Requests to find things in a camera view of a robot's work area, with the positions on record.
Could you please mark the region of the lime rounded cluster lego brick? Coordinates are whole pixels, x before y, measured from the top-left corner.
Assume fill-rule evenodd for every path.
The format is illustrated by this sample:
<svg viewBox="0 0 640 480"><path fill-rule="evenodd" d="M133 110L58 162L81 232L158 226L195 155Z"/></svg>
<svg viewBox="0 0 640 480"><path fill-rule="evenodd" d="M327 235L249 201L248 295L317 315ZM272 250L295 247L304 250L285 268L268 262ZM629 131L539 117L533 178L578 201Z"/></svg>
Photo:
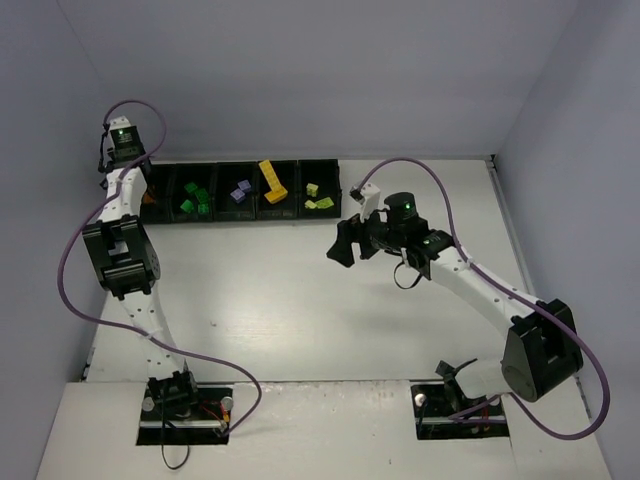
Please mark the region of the lime rounded cluster lego brick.
<svg viewBox="0 0 640 480"><path fill-rule="evenodd" d="M307 199L304 202L304 208L306 210L328 210L335 206L333 200L330 197L325 197L317 200Z"/></svg>

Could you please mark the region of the brown lego plate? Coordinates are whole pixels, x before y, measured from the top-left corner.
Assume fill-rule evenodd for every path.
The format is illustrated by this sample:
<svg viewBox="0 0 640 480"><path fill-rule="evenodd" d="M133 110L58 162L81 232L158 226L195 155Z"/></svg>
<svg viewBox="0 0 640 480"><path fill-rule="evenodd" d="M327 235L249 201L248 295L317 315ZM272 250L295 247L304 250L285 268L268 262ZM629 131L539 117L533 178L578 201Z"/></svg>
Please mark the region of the brown lego plate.
<svg viewBox="0 0 640 480"><path fill-rule="evenodd" d="M156 203L156 198L155 198L154 192L152 189L148 188L142 197L142 204L152 205L155 203Z"/></svg>

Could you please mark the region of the green small lego brick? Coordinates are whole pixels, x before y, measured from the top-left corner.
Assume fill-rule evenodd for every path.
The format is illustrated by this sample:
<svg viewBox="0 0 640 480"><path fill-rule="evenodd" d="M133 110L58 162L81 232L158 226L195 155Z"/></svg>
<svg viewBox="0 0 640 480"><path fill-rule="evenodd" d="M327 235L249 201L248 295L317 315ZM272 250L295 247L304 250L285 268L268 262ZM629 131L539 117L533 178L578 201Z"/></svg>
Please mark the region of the green small lego brick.
<svg viewBox="0 0 640 480"><path fill-rule="evenodd" d="M191 183L186 184L184 186L184 189L185 189L185 191L187 193L193 193L198 189L198 186L195 183L191 182Z"/></svg>

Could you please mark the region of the yellow small lego brick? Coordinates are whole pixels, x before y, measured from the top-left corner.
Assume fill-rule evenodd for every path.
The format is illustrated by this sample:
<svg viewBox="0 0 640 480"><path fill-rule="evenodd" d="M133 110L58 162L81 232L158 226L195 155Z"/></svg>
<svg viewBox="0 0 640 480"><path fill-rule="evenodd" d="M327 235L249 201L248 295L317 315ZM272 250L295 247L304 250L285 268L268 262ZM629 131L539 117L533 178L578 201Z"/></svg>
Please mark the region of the yellow small lego brick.
<svg viewBox="0 0 640 480"><path fill-rule="evenodd" d="M270 160L263 160L258 163L258 167L269 187L269 191L264 194L265 199L271 204L277 204L288 196L288 190L281 183Z"/></svg>

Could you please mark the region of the green lego piece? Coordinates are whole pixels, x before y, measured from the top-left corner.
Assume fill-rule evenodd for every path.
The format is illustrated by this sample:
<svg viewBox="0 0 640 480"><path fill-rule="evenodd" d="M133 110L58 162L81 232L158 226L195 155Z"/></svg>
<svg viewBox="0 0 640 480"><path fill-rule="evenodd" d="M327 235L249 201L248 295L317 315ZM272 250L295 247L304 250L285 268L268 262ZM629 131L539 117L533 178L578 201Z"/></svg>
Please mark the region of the green lego piece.
<svg viewBox="0 0 640 480"><path fill-rule="evenodd" d="M185 213L191 213L195 210L195 205L191 200L185 200L181 205L180 209Z"/></svg>

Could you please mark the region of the purple small lego brick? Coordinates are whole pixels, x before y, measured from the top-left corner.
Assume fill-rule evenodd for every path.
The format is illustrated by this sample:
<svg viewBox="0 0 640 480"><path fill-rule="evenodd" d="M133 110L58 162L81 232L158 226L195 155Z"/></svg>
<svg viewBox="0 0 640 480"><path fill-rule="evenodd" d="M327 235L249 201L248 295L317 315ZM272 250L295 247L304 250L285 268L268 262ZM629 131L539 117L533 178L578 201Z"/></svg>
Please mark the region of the purple small lego brick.
<svg viewBox="0 0 640 480"><path fill-rule="evenodd" d="M238 188L243 192L251 192L252 185L249 180L241 180L238 182Z"/></svg>

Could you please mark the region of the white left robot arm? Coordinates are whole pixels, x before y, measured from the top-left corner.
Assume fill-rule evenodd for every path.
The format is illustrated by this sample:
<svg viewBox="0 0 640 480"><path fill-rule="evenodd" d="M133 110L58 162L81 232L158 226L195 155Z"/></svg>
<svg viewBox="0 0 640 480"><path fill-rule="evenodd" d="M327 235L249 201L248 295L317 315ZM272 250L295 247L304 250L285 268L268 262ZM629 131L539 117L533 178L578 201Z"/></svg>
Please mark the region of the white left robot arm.
<svg viewBox="0 0 640 480"><path fill-rule="evenodd" d="M175 342L159 298L160 262L140 218L147 191L146 165L126 166L145 153L137 127L124 117L107 123L112 148L106 167L107 195L114 196L82 237L103 289L115 297L130 325L142 331L140 346L147 368L147 409L165 420L189 418L198 391Z"/></svg>

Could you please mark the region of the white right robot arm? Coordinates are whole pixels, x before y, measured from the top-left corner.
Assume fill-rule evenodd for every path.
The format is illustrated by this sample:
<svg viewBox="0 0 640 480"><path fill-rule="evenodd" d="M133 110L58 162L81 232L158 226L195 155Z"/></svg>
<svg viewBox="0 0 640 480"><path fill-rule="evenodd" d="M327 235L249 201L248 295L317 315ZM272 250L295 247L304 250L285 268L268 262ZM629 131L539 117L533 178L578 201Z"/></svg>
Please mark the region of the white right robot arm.
<svg viewBox="0 0 640 480"><path fill-rule="evenodd" d="M504 339L499 360L438 365L437 374L460 395L475 400L514 393L533 403L583 367L580 347L565 332L575 323L562 301L545 303L500 280L485 281L449 233L431 228L418 215L413 194L382 198L367 184L350 195L361 210L339 222L329 259L351 267L357 258L366 260L378 252L397 256L421 278L470 305Z"/></svg>

